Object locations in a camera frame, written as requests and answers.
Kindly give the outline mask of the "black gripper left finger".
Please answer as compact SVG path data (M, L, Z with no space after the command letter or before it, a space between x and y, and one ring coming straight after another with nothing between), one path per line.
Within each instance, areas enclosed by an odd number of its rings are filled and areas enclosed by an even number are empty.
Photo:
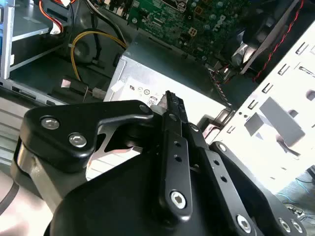
M23 118L15 162L55 213L71 191L89 182L85 171L97 154L125 147L143 153L159 140L164 123L185 123L176 98L165 93L162 115L138 100L31 109Z

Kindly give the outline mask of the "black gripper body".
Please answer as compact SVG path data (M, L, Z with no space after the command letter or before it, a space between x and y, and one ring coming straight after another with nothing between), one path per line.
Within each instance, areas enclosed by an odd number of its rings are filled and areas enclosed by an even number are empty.
M231 223L202 133L164 123L139 156L71 191L52 236L229 236Z

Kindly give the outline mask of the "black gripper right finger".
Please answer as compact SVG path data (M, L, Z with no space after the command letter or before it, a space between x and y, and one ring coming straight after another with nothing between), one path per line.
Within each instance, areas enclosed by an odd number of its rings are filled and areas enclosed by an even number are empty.
M305 236L297 216L254 177L223 143L207 145L198 127L188 122L184 102L176 98L188 136L190 156L202 175L204 196L213 196L219 212L215 224L223 236Z

